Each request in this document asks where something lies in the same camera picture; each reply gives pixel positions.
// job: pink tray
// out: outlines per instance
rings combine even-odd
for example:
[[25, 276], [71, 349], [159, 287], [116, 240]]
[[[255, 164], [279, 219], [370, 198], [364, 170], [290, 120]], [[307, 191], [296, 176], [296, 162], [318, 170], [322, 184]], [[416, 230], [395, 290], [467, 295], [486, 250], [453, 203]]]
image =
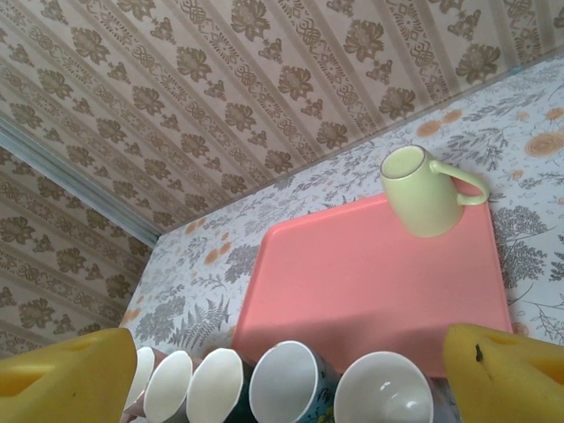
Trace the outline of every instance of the pink tray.
[[487, 204], [445, 235], [409, 235], [384, 195], [275, 225], [264, 236], [233, 348], [252, 360], [296, 339], [336, 369], [395, 351], [444, 377], [451, 323], [511, 331]]

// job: mug handle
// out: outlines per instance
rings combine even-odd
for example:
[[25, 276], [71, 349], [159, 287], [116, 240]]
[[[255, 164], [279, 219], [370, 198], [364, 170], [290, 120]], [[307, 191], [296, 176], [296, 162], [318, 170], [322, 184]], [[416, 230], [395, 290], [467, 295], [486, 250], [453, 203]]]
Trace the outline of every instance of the mug handle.
[[431, 171], [435, 174], [447, 174], [448, 176], [467, 182], [482, 191], [482, 193], [478, 196], [466, 196], [458, 193], [456, 196], [456, 202], [460, 205], [480, 205], [485, 203], [487, 198], [490, 196], [490, 190], [486, 183], [474, 174], [470, 174], [454, 166], [447, 165], [439, 160], [431, 160], [429, 166], [431, 167]]

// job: dark spot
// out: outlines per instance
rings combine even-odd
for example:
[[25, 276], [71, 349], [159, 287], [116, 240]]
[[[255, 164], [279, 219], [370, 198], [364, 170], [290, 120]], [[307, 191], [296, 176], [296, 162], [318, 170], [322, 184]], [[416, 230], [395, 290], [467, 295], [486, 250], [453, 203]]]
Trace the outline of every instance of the dark spot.
[[484, 361], [484, 354], [482, 350], [479, 349], [479, 345], [476, 344], [476, 362], [481, 363], [482, 361]]

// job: wall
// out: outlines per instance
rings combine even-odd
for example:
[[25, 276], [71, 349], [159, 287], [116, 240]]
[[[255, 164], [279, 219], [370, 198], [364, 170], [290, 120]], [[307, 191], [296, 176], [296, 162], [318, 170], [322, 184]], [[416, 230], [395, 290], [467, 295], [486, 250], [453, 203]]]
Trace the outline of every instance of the wall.
[[0, 149], [0, 358], [117, 326], [150, 254]]
[[2, 0], [0, 116], [160, 231], [564, 41], [561, 0]]

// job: table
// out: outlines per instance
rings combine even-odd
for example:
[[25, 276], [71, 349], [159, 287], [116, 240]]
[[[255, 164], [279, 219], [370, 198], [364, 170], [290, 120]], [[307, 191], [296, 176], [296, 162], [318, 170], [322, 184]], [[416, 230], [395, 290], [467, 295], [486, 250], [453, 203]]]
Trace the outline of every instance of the table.
[[122, 326], [165, 353], [229, 346], [266, 230], [382, 192], [383, 158], [418, 144], [487, 180], [513, 329], [564, 345], [562, 69], [560, 54], [163, 235]]

